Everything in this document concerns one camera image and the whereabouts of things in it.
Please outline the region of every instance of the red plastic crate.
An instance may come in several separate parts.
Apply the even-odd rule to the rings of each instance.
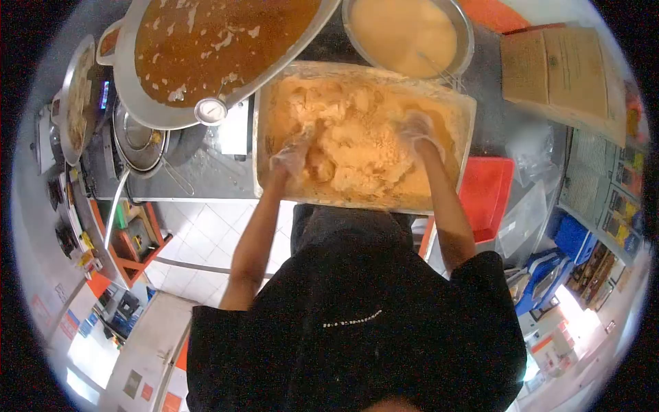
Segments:
[[[476,243],[496,238],[508,206],[514,167],[513,160],[507,158],[467,160],[459,197]]]

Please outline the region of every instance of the gloved hand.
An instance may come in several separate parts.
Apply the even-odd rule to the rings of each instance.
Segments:
[[[291,176],[302,173],[312,136],[312,130],[305,129],[297,138],[286,143],[276,155],[270,158],[270,170],[280,165],[285,167]]]
[[[442,162],[446,159],[444,148],[434,138],[434,127],[432,119],[425,113],[418,110],[408,110],[405,119],[401,122],[398,130],[398,137],[409,150],[409,152],[418,157],[415,143],[418,140],[427,140],[431,142],[440,153]]]

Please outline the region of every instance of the kitchen counter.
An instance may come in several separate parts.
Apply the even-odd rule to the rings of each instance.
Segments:
[[[476,121],[470,149],[471,156],[506,156],[505,144],[516,130],[534,120],[534,116],[518,110],[501,96],[500,35],[475,24],[475,51],[469,68],[462,76],[463,93],[477,101]],[[297,57],[302,60],[338,61],[368,65],[355,51],[343,29],[340,8],[311,44]],[[549,122],[554,130],[552,159],[560,167],[565,165],[567,127]],[[221,154],[217,138],[208,128],[197,125],[173,132],[167,159],[194,187],[194,195],[187,194],[163,167],[151,179],[129,178],[129,190],[135,200],[169,200],[214,202],[223,199],[253,199],[252,158],[248,154],[244,162],[233,156]],[[95,195],[99,199],[112,199],[117,181],[109,179],[105,171],[102,143],[92,141],[84,155],[89,175],[94,182]],[[510,210],[531,188],[522,188],[513,182],[507,209]],[[556,203],[556,193],[548,194],[548,209]],[[546,221],[536,230],[518,253],[506,260],[510,266],[519,266],[528,255],[538,248]],[[479,250],[494,250],[494,242],[481,244]],[[433,267],[441,266],[436,238],[428,257]]]

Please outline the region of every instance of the cardboard box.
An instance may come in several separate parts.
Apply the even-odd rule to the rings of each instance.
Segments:
[[[625,147],[625,87],[593,28],[501,38],[503,98]]]

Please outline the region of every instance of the oil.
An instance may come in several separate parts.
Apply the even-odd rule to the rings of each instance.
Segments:
[[[283,56],[319,6],[320,0],[152,0],[135,42],[142,88],[171,107],[227,95]]]

